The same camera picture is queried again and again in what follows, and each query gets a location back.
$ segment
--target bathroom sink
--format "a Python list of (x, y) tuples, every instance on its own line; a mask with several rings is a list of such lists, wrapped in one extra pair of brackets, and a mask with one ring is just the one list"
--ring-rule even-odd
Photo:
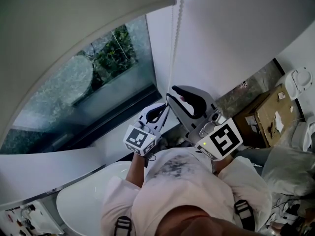
[(113, 163), (62, 190), (57, 196), (57, 209), (63, 221), (78, 235), (101, 236), (106, 185), (113, 176), (125, 179), (130, 165), (128, 161)]

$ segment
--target hand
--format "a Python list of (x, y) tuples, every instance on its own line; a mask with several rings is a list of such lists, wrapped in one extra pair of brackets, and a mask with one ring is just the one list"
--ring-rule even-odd
[(233, 159), (234, 158), (231, 155), (228, 155), (223, 160), (214, 162), (216, 175), (218, 175), (221, 172), (221, 170), (228, 166), (233, 161)]
[(315, 208), (307, 208), (305, 210), (305, 224), (308, 226), (315, 221)]

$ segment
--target person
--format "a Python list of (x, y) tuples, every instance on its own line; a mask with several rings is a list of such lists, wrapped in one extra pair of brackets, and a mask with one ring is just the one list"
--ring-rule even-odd
[[(259, 235), (271, 212), (272, 197), (251, 162), (230, 155), (214, 163), (194, 147), (175, 147), (155, 154), (144, 176), (145, 158), (137, 155), (126, 179), (113, 177), (105, 194), (101, 218), (103, 235), (130, 236)], [(242, 228), (234, 205), (252, 207), (253, 230)]]

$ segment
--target white toilet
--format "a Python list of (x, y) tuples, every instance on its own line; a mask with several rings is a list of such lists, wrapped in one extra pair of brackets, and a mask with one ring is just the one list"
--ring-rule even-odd
[(58, 194), (59, 215), (75, 233), (101, 236), (100, 219), (106, 185), (113, 176), (125, 179), (130, 165), (128, 161), (113, 163)]
[(291, 140), (292, 148), (299, 149), (302, 151), (307, 151), (312, 145), (314, 149), (314, 144), (312, 144), (312, 134), (315, 132), (315, 117), (312, 116), (307, 119), (306, 122), (300, 122), (293, 134)]
[(282, 76), (277, 85), (284, 84), (285, 88), (291, 98), (295, 100), (304, 91), (306, 91), (313, 83), (313, 75), (305, 67), (289, 71)]

